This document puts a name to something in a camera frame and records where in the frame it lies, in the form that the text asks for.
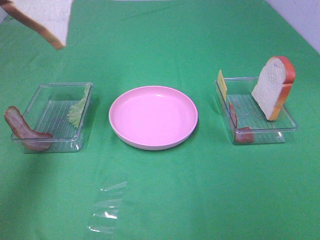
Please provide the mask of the yellow cheese slice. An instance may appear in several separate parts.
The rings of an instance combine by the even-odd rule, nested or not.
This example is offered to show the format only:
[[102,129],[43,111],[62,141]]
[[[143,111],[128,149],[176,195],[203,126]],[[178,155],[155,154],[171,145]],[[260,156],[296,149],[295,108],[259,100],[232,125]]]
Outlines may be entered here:
[[222,73],[222,70],[220,69],[218,72],[218,76],[217,76],[217,84],[219,86],[222,98],[224,100],[224,102],[226,102],[227,100],[227,85],[225,83],[225,79]]

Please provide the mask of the bacon strip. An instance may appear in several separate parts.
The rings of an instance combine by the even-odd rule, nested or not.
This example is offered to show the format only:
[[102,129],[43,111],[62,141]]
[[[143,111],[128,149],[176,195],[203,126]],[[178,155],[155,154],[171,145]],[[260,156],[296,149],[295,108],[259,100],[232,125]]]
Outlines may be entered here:
[[[47,132],[38,132],[31,129],[19,109],[15,106],[9,106],[4,112],[4,119],[10,126],[14,135],[19,139],[51,139],[52,134]],[[50,142],[23,142],[24,147],[30,151],[43,152],[50,148]]]
[[240,128],[240,130],[246,130],[246,132],[236,132],[238,128],[238,118],[236,114],[235,107],[231,102],[228,103],[229,106],[229,112],[230,112],[230,120],[229,125],[234,133],[234,142],[237,144],[249,144],[254,142],[254,134],[251,132],[248,132],[248,130],[251,130],[248,126]]

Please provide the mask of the green lettuce leaf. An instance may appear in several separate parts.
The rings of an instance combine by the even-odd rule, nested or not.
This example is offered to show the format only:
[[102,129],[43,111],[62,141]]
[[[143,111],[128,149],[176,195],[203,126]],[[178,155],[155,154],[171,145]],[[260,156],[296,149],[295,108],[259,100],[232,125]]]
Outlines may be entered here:
[[80,125],[81,117],[85,108],[85,104],[87,101],[87,97],[89,95],[90,88],[91,88],[91,84],[87,83],[85,85],[84,95],[81,98],[81,100],[79,100],[69,108],[67,119],[68,119],[68,122],[72,124],[72,126],[76,129]]

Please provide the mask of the toast bread slice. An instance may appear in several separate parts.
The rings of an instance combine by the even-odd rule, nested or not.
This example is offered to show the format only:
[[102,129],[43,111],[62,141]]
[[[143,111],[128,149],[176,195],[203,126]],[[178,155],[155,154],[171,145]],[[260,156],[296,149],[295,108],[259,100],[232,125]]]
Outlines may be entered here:
[[0,7],[56,50],[66,47],[72,0],[2,0]]
[[275,121],[296,79],[296,71],[285,56],[271,57],[262,68],[251,95],[268,121]]

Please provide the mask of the pink round plate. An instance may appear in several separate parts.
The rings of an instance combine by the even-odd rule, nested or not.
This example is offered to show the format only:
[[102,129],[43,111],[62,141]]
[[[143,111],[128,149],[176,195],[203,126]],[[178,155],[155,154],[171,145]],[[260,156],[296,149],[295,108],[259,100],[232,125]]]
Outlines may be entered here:
[[167,86],[142,86],[110,106],[109,123],[126,144],[149,151],[173,148],[195,130],[198,110],[184,93]]

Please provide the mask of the green tablecloth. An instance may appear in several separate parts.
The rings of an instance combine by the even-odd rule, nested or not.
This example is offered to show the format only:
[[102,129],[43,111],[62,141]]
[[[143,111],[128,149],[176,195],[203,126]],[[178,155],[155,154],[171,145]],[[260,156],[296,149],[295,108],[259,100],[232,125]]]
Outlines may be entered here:
[[[285,143],[235,145],[214,80],[255,77],[286,56],[286,101],[298,129]],[[9,19],[0,26],[0,109],[25,110],[37,87],[92,82],[89,136],[73,153],[26,154],[0,122],[0,237],[104,235],[95,203],[125,180],[112,240],[317,240],[320,237],[320,56],[263,0],[77,0],[56,51]],[[109,107],[130,89],[187,94],[198,125],[183,144],[144,151],[122,142]]]

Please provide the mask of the right clear plastic tray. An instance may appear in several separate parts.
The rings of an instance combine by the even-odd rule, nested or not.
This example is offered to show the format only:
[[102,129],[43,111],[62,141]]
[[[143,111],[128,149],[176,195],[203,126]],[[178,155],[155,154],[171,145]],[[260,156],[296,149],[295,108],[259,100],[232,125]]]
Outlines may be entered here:
[[[227,86],[226,102],[223,100],[217,80],[214,81],[215,97],[233,144],[284,143],[292,137],[292,132],[297,130],[298,125],[285,106],[282,107],[275,121],[268,121],[259,105],[253,99],[251,92],[258,82],[257,77],[232,77],[225,78],[224,81]],[[240,128],[249,127],[250,130],[248,132],[253,133],[254,142],[235,143],[234,133],[229,124],[231,119],[229,102],[233,104],[237,115],[236,132],[245,133],[246,130],[240,130]]]

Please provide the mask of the clear plastic tray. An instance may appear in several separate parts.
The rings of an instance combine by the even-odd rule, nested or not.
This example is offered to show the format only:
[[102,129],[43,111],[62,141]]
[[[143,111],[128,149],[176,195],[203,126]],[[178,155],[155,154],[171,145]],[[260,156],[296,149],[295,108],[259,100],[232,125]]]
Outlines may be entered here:
[[[68,121],[67,114],[72,105],[84,96],[86,84],[90,83],[90,90],[78,128],[74,128]],[[33,153],[24,147],[23,142],[50,142],[51,146],[43,153],[77,152],[82,148],[85,134],[89,129],[87,111],[90,105],[93,83],[47,83],[38,86],[29,102],[23,117],[29,127],[37,132],[51,133],[52,138],[20,139],[14,134],[11,140],[22,144],[25,153]]]
[[[253,99],[251,92],[258,82],[257,77],[232,77],[225,78],[224,81],[227,86],[226,102],[223,100],[217,80],[214,81],[215,97],[233,144],[284,143],[292,137],[292,132],[297,130],[298,125],[285,106],[282,107],[275,121],[268,121],[259,105]],[[246,130],[240,130],[240,128],[249,127],[250,130],[248,132],[253,133],[254,142],[235,143],[234,133],[229,124],[231,119],[229,102],[233,104],[237,115],[236,132],[245,133]]]

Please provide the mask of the clear tape strip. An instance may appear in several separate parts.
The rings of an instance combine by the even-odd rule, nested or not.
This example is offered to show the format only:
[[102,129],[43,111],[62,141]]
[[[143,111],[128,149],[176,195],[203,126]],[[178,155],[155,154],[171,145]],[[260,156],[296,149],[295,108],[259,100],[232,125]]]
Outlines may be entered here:
[[111,240],[116,232],[128,174],[116,171],[101,181],[87,223],[86,235],[90,240]]

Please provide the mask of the left clear plastic tray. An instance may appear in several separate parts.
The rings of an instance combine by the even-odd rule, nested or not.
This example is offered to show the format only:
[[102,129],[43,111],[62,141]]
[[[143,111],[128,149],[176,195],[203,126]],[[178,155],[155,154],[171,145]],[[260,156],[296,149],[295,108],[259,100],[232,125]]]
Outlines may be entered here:
[[[72,105],[84,96],[86,84],[90,83],[90,90],[78,128],[74,128],[68,121],[67,114]],[[85,134],[89,129],[87,111],[90,105],[93,83],[47,83],[38,86],[29,102],[23,117],[29,127],[37,132],[51,133],[52,138],[20,139],[14,134],[11,140],[22,144],[25,153],[33,153],[24,147],[23,142],[50,142],[51,146],[43,153],[77,152],[82,148]]]

